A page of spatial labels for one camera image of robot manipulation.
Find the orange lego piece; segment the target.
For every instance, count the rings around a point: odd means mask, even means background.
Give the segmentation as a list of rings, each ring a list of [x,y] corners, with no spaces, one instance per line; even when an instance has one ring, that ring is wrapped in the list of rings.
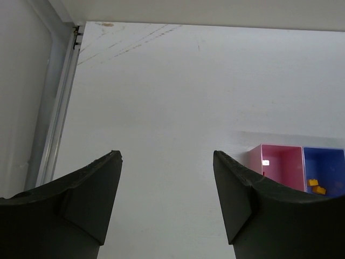
[[[315,194],[319,194],[319,195],[325,195],[326,194],[326,189],[321,187],[321,186],[314,186],[312,188],[312,192]]]
[[[308,179],[307,180],[307,186],[308,187],[313,187],[313,186],[318,186],[319,182],[317,179]]]

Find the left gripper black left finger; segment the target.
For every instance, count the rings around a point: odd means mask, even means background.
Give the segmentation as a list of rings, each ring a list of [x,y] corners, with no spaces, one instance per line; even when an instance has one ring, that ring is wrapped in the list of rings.
[[[119,151],[1,198],[1,258],[97,258],[122,169]]]

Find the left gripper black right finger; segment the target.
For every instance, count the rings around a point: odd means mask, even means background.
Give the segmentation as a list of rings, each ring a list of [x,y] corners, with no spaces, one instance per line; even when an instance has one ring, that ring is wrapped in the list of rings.
[[[344,258],[344,197],[302,192],[222,151],[213,171],[236,258]]]

